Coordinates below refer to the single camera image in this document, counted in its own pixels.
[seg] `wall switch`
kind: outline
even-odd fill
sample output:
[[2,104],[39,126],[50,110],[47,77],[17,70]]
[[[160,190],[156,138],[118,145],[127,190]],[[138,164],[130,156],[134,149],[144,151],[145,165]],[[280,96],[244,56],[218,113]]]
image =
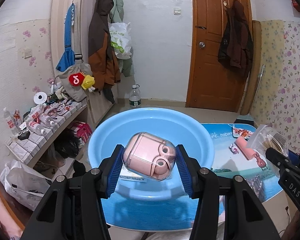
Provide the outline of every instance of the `wall switch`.
[[24,54],[25,58],[32,57],[32,50],[31,49],[25,49],[23,54]]
[[180,15],[181,14],[181,9],[173,9],[174,15]]

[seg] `blue bristle pad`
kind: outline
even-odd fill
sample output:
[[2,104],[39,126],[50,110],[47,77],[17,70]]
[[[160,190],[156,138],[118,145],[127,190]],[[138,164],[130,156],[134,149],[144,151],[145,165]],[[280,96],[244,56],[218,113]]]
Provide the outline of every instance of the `blue bristle pad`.
[[179,171],[179,175],[182,181],[183,188],[185,192],[189,195],[189,197],[192,196],[193,190],[192,190],[192,179],[190,176],[190,173],[188,171],[187,165],[185,163],[185,160],[183,159],[183,156],[179,150],[179,147],[176,147],[177,150],[177,167]]
[[110,195],[115,191],[115,187],[117,186],[117,182],[119,179],[119,175],[122,168],[122,154],[124,152],[124,147],[120,148],[120,151],[114,161],[114,164],[111,168],[111,172],[108,176],[108,185],[107,185],[107,195]]

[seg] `yellow wallpaper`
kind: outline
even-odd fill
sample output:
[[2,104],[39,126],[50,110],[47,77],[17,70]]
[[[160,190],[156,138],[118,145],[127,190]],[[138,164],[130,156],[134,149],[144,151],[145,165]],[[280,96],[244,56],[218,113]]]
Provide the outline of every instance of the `yellow wallpaper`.
[[257,125],[267,123],[278,92],[283,68],[284,22],[261,22],[261,65],[265,65],[250,114]]

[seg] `yellow plush toy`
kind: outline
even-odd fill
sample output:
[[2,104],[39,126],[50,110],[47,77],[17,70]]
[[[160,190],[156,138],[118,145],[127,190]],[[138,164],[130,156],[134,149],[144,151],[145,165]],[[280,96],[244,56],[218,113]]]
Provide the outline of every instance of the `yellow plush toy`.
[[94,90],[96,90],[96,88],[93,87],[94,84],[95,84],[94,77],[90,75],[85,75],[81,86],[84,90],[88,89],[89,92],[93,92]]

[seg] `wooden door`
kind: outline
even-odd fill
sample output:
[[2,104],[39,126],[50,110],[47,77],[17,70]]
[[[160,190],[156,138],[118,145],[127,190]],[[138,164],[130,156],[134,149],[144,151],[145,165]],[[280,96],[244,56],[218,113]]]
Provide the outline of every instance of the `wooden door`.
[[[251,29],[250,0],[239,0]],[[233,0],[193,0],[194,27],[186,106],[237,112],[246,80],[218,62],[227,24],[225,7]]]

